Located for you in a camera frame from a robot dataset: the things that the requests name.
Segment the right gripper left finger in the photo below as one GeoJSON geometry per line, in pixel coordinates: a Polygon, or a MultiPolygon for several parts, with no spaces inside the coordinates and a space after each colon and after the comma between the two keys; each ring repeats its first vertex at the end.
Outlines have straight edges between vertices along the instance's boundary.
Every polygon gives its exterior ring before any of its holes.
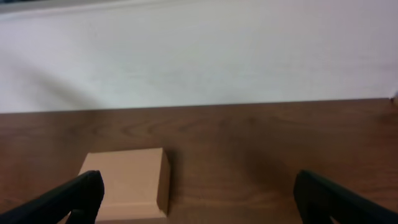
{"type": "Polygon", "coordinates": [[[1,223],[94,223],[104,197],[101,172],[89,170],[40,197],[1,214],[1,223]]]}

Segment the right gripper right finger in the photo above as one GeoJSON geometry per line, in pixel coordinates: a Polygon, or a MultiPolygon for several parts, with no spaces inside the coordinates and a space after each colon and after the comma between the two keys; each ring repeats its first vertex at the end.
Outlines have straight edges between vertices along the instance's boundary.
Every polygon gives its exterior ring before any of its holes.
{"type": "Polygon", "coordinates": [[[297,174],[294,200],[304,224],[397,223],[396,212],[309,170],[297,174]]]}

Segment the cardboard box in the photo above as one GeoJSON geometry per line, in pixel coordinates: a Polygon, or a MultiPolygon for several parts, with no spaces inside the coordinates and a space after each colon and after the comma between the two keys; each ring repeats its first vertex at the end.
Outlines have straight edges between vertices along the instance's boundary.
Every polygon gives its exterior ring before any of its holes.
{"type": "Polygon", "coordinates": [[[161,147],[85,152],[68,163],[70,177],[98,170],[104,198],[96,223],[165,219],[169,211],[170,162],[161,147]]]}

